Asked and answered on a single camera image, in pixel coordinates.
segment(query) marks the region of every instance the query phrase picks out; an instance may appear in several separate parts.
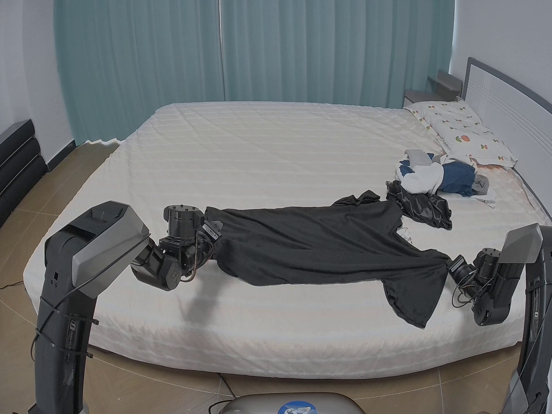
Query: black fabric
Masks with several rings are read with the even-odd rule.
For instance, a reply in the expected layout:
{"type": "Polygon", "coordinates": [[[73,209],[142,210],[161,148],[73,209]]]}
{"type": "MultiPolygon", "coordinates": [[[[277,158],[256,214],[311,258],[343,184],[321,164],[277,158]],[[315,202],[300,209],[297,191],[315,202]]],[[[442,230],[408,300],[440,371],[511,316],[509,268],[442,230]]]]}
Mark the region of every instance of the black fabric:
{"type": "Polygon", "coordinates": [[[446,254],[420,251],[396,230],[392,201],[339,207],[218,210],[223,238],[215,258],[252,285],[333,284],[379,279],[395,312],[424,328],[446,279],[446,254]]]}
{"type": "Polygon", "coordinates": [[[371,204],[380,200],[380,195],[376,195],[371,190],[366,190],[358,199],[354,196],[348,196],[341,199],[338,199],[333,203],[333,206],[337,205],[360,205],[360,204],[371,204]]]}
{"type": "Polygon", "coordinates": [[[394,201],[403,214],[419,223],[452,230],[452,212],[446,199],[431,193],[409,193],[400,181],[387,181],[387,200],[394,201]]]}

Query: floor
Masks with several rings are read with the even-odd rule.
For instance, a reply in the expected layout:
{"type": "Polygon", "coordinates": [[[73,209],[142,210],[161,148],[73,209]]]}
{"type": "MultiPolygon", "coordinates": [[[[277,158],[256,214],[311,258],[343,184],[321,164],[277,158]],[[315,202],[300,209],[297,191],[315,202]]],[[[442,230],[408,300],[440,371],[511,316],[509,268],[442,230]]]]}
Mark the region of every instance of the floor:
{"type": "MultiPolygon", "coordinates": [[[[54,219],[116,143],[84,144],[31,190],[0,228],[0,287],[23,279],[23,270],[54,219]]],[[[29,347],[36,313],[22,285],[0,290],[0,413],[26,413],[34,402],[29,347]]],[[[371,380],[292,380],[225,375],[238,396],[256,392],[334,391],[367,413],[465,414],[502,407],[519,344],[439,368],[371,380]]],[[[85,400],[90,413],[207,413],[229,397],[213,373],[163,368],[91,348],[85,400]]],[[[217,406],[217,413],[223,405],[217,406]]]]}

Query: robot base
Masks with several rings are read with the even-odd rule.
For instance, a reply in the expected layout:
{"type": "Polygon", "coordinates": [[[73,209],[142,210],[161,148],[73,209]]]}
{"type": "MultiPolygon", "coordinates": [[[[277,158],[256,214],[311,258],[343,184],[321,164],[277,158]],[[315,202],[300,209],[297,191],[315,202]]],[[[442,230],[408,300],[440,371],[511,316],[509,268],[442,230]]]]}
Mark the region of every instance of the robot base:
{"type": "Polygon", "coordinates": [[[364,414],[351,399],[333,392],[252,394],[229,402],[220,414],[364,414]]]}

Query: black leather bed frame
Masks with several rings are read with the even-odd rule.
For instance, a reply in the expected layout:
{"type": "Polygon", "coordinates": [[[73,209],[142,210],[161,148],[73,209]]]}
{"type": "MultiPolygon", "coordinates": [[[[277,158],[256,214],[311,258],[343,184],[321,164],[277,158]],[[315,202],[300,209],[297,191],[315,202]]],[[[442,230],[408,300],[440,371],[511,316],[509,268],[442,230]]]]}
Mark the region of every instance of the black leather bed frame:
{"type": "Polygon", "coordinates": [[[0,226],[48,168],[31,120],[0,134],[0,226]]]}

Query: blue round sticker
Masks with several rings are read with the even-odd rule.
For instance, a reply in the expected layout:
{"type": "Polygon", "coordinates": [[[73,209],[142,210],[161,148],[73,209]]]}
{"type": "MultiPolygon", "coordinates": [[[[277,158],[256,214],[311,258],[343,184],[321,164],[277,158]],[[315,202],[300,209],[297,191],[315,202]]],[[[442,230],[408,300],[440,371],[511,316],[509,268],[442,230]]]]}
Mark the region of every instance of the blue round sticker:
{"type": "Polygon", "coordinates": [[[280,408],[278,414],[318,414],[318,411],[314,408],[314,405],[297,400],[287,402],[280,408]]]}

